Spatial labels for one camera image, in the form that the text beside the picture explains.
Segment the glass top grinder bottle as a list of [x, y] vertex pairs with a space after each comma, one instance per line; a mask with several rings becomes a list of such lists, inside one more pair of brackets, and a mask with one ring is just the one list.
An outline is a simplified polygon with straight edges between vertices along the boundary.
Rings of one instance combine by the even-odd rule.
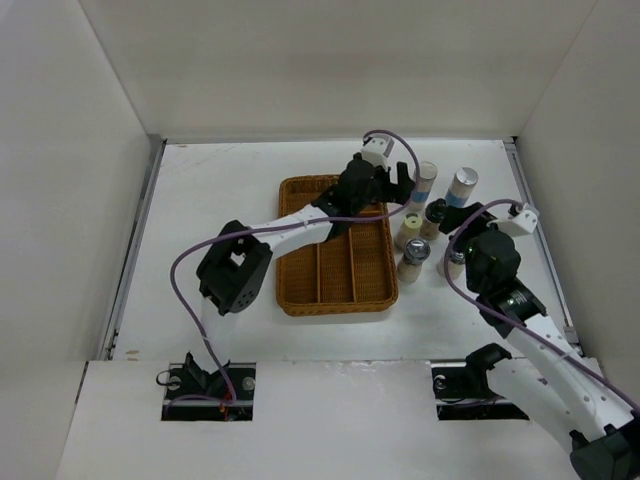
[[431, 254], [429, 242], [423, 238], [409, 240], [397, 265], [398, 280], [414, 283], [419, 278], [424, 262]]

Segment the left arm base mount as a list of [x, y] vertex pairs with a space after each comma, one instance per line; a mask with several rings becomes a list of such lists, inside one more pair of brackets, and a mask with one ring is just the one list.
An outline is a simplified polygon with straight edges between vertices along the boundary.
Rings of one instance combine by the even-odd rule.
[[257, 368], [253, 363], [230, 363], [224, 372], [235, 397], [216, 371], [202, 369], [188, 353], [183, 363], [158, 373], [156, 384], [164, 390], [162, 421], [245, 422], [253, 420]]

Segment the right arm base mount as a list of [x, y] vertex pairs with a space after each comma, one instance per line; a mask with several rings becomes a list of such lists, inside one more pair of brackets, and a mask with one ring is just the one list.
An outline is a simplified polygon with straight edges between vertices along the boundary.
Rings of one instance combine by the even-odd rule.
[[432, 363], [436, 415], [441, 421], [523, 420], [529, 417], [489, 388], [487, 373], [512, 354], [492, 343], [463, 361]]

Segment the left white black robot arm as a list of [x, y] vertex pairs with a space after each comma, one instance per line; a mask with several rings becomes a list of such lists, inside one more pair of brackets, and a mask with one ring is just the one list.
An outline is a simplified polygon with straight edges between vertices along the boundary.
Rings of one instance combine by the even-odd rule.
[[415, 182], [404, 162], [396, 164], [396, 174], [392, 182], [388, 167], [356, 153], [337, 182], [302, 209], [257, 227], [227, 223], [196, 270], [201, 295], [221, 316], [243, 311], [255, 300], [272, 261], [309, 245], [351, 239], [352, 226], [376, 220], [359, 216], [371, 205], [405, 206]]

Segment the blue label jar silver lid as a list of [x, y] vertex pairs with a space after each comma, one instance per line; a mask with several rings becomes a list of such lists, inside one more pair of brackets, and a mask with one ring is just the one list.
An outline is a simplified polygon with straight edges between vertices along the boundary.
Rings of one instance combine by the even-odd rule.
[[408, 209], [419, 212], [425, 208], [433, 184], [438, 175], [438, 168], [435, 164], [423, 161], [419, 165], [419, 176], [416, 180], [415, 190], [412, 192]]

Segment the black knob grinder bottle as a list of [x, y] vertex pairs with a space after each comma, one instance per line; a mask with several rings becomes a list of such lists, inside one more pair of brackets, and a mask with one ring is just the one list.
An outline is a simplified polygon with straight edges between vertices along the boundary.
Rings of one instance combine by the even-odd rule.
[[424, 220], [420, 230], [420, 237], [427, 240], [436, 240], [439, 236], [439, 226], [445, 218], [447, 210], [446, 201], [443, 198], [430, 202], [424, 211]]

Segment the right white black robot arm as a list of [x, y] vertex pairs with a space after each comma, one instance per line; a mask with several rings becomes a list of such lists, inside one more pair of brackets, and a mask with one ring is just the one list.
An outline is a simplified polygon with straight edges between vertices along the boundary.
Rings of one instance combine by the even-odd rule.
[[518, 277], [515, 237], [533, 233], [538, 214], [504, 200], [508, 215], [490, 213], [496, 201], [447, 205], [439, 225], [465, 262], [466, 287], [456, 292], [518, 352], [486, 345], [465, 359], [464, 384], [473, 394], [510, 401], [544, 429], [568, 455], [581, 479], [639, 476], [639, 406], [592, 370], [566, 340], [546, 307]]

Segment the yellow lid condiment bottle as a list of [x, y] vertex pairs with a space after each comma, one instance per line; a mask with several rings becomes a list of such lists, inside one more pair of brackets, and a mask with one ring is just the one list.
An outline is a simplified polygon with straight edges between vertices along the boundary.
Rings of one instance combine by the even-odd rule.
[[407, 213], [394, 237], [395, 247], [403, 251], [410, 240], [420, 236], [422, 224], [423, 220], [417, 213]]

